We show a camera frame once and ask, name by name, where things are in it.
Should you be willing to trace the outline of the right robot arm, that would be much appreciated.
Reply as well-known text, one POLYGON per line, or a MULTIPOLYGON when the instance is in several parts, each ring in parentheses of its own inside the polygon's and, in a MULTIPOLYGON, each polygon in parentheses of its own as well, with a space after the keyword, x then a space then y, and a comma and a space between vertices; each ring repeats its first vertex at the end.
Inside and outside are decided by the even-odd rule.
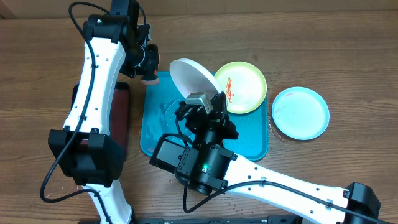
POLYGON ((174 174, 185 190, 205 194, 206 198, 184 208, 191 213, 220 194, 248 197, 294 213, 312 223, 380 223, 379 205, 355 201, 353 190, 312 184, 266 169, 223 146, 225 139, 237 139, 238 132, 229 119, 226 95, 212 99, 191 93, 175 111, 176 120, 186 121, 195 138, 177 133, 182 145, 159 139, 149 163, 174 174))

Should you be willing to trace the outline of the light blue plate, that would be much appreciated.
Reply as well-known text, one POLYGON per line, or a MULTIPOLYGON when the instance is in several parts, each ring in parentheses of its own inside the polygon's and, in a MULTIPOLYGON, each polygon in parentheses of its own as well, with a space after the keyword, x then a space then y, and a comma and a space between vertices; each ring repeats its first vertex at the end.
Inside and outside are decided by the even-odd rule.
POLYGON ((294 86, 280 92, 271 109, 277 128, 286 136, 307 141, 323 134, 330 122, 330 110, 317 92, 294 86))

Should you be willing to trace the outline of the orange and green sponge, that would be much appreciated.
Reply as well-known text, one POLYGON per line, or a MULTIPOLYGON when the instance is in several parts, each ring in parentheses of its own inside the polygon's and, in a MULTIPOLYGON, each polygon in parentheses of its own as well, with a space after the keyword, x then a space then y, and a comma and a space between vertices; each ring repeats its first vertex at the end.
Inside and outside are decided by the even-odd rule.
POLYGON ((159 68, 159 60, 161 56, 157 54, 155 58, 150 58, 147 67, 142 74, 141 82, 145 85, 157 85, 159 84, 159 78, 157 71, 159 68))

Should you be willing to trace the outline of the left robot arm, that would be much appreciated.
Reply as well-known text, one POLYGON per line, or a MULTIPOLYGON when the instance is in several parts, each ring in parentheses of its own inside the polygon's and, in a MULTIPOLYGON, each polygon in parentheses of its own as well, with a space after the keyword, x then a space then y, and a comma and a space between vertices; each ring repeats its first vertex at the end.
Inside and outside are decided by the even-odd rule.
POLYGON ((157 84, 159 53, 151 43, 151 26, 136 1, 113 1, 77 29, 85 41, 85 61, 68 118, 49 132, 48 144, 61 168, 90 195, 101 223, 133 223, 134 212, 119 181, 125 145, 111 137, 111 116, 128 118, 125 106, 113 104, 119 74, 141 76, 157 84))

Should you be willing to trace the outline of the white plate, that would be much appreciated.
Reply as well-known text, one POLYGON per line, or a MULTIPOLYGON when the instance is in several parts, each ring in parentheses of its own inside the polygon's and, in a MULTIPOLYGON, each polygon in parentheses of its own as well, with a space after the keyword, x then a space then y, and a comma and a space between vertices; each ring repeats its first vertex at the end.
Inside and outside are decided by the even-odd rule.
POLYGON ((184 98, 191 93, 205 93, 209 99, 223 92, 214 75, 198 62, 181 58, 171 62, 170 76, 184 98))

